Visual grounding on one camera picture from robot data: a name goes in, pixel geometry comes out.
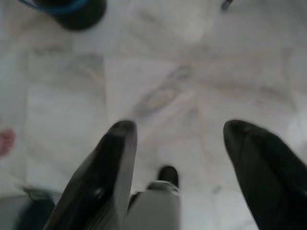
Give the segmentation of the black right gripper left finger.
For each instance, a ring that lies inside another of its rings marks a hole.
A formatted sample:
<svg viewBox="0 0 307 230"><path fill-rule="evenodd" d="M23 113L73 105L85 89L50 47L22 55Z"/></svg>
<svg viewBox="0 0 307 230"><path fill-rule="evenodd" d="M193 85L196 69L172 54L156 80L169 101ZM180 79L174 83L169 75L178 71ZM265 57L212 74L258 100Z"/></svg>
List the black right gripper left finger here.
<svg viewBox="0 0 307 230"><path fill-rule="evenodd" d="M75 171L44 228L122 230L136 149L135 122L116 122Z"/></svg>

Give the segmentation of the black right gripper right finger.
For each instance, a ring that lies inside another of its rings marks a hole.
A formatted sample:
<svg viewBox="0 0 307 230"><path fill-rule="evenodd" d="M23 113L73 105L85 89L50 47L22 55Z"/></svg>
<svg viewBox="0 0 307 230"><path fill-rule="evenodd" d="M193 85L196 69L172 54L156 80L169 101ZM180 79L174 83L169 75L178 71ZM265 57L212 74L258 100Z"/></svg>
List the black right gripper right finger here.
<svg viewBox="0 0 307 230"><path fill-rule="evenodd" d="M246 204L260 230L307 228L307 167L274 133L229 120L224 145Z"/></svg>

